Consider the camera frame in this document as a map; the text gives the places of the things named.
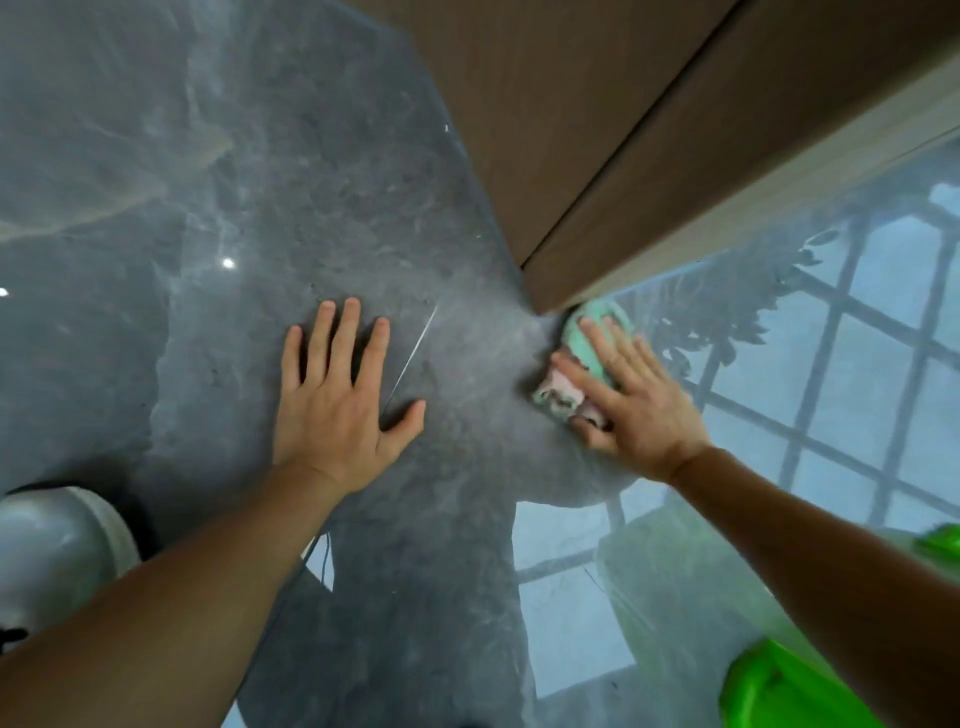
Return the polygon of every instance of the finger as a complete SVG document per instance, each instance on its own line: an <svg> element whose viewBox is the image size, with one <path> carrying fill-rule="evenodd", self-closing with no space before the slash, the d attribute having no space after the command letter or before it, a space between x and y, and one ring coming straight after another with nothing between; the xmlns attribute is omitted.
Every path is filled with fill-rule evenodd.
<svg viewBox="0 0 960 728"><path fill-rule="evenodd" d="M660 363L660 359L654 354L654 350L650 348L647 340L639 334L634 337L634 349L654 375L663 381L670 381L672 377L669 372L667 372L666 368Z"/></svg>
<svg viewBox="0 0 960 728"><path fill-rule="evenodd" d="M606 369L621 389L633 390L641 385L639 377L630 366L630 362L616 350L607 337L604 336L603 329L592 319L583 318L580 320L580 330L587 337L590 345Z"/></svg>
<svg viewBox="0 0 960 728"><path fill-rule="evenodd" d="M407 409L403 419L393 429L380 435L376 451L391 463L407 449L417 436L423 432L423 416L426 414L426 400L417 400Z"/></svg>
<svg viewBox="0 0 960 728"><path fill-rule="evenodd" d="M380 394L380 382L383 379L383 362L387 358L390 346L390 322L379 318L373 325L373 335L363 352L360 362L360 374L357 375L357 389Z"/></svg>
<svg viewBox="0 0 960 728"><path fill-rule="evenodd" d="M330 347L330 368L327 378L338 383L350 384L350 362L353 360L353 347L357 340L357 327L360 326L360 301L348 298L344 303L344 315L333 337Z"/></svg>
<svg viewBox="0 0 960 728"><path fill-rule="evenodd" d="M296 392L300 388L300 344L303 329L290 327L283 342L283 357L280 359L280 392Z"/></svg>
<svg viewBox="0 0 960 728"><path fill-rule="evenodd" d="M570 426L584 439L588 448L605 452L607 455L616 455L616 438L612 433L604 432L582 417L574 417L570 420Z"/></svg>
<svg viewBox="0 0 960 728"><path fill-rule="evenodd" d="M623 401L623 395L608 387L569 356L556 352L550 357L550 361L577 389L587 395L588 399L593 400L605 415L610 415Z"/></svg>
<svg viewBox="0 0 960 728"><path fill-rule="evenodd" d="M330 330L333 328L333 317L337 313L337 304L333 301L324 301L317 308L317 318L313 323L313 333L310 334L310 346L306 353L306 380L310 387L319 387L326 378L326 359L330 351Z"/></svg>
<svg viewBox="0 0 960 728"><path fill-rule="evenodd" d="M643 357L640 356L640 352L636 350L633 342L628 338L626 332L620 327L616 321L611 317L604 319L604 324L607 325L607 328L610 330L613 335L613 344L616 346L616 350L620 353L623 358L627 360L627 363L630 364L630 368L636 372L641 379L651 379L654 377L653 372L650 371L650 367L647 366L647 363L643 360Z"/></svg>

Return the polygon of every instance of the marble floor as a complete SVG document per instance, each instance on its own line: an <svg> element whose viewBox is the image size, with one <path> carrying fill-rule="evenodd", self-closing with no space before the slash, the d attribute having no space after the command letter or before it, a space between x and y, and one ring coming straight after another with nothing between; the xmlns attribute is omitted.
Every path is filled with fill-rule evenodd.
<svg viewBox="0 0 960 728"><path fill-rule="evenodd" d="M6 67L31 69L2 86L0 493L124 488L160 544L228 509L269 460L284 331L320 298L394 322L387 419L429 402L291 575L229 724L719 724L760 632L651 542L637 663L603 554L684 505L529 404L560 320L530 312L403 37L293 0L0 18ZM617 299L718 444L919 532L960 517L958 231L954 145Z"/></svg>

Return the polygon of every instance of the right hand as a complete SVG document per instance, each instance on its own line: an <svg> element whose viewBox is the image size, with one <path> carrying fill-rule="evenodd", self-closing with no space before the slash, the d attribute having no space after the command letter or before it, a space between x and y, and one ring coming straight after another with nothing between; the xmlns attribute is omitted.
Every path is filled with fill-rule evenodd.
<svg viewBox="0 0 960 728"><path fill-rule="evenodd" d="M553 354L554 366L613 422L611 432L582 418L574 418L572 426L589 448L615 456L642 477L670 482L680 467L712 447L700 412L642 337L631 341L608 321L615 342L612 345L588 318L580 320L580 329L620 391L611 389L569 356Z"/></svg>

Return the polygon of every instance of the wooden cabinet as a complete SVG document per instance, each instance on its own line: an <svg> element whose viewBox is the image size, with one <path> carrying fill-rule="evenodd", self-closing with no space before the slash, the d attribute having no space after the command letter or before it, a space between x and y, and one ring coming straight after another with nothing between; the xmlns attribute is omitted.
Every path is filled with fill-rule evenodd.
<svg viewBox="0 0 960 728"><path fill-rule="evenodd" d="M353 0L407 31L522 265L734 0Z"/></svg>
<svg viewBox="0 0 960 728"><path fill-rule="evenodd" d="M960 127L956 0L356 0L414 38L538 311Z"/></svg>

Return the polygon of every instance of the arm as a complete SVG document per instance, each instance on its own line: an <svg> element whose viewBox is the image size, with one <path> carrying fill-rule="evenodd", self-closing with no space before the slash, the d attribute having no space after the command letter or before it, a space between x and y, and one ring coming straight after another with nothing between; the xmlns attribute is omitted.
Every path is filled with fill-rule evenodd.
<svg viewBox="0 0 960 728"><path fill-rule="evenodd" d="M646 342L582 322L614 392L559 368L613 421L574 426L588 445L671 485L750 563L837 673L893 725L960 716L960 588L869 531L790 495L710 443L699 412Z"/></svg>
<svg viewBox="0 0 960 728"><path fill-rule="evenodd" d="M287 336L275 465L262 487L0 660L0 724L220 725L304 547L422 430L422 401L389 432L377 423L387 322L351 385L360 304L347 301L331 343L334 313L327 302L317 314L302 383L302 333Z"/></svg>

